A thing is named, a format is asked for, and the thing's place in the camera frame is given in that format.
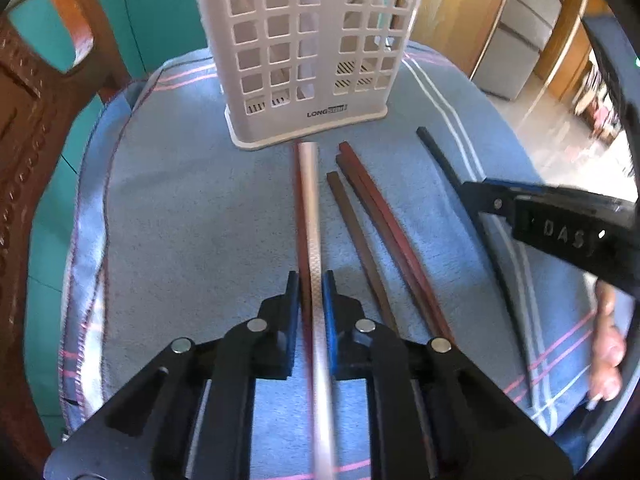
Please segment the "right hand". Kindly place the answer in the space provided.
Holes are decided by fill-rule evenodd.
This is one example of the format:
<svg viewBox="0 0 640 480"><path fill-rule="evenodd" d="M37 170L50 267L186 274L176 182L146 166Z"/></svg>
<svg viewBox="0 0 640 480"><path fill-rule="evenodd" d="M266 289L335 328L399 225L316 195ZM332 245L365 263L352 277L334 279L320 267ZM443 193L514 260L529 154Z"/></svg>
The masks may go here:
<svg viewBox="0 0 640 480"><path fill-rule="evenodd" d="M616 290L605 281L594 285L597 311L591 345L589 400L608 402L620 394L623 387L620 363L626 354L626 341L614 321Z"/></svg>

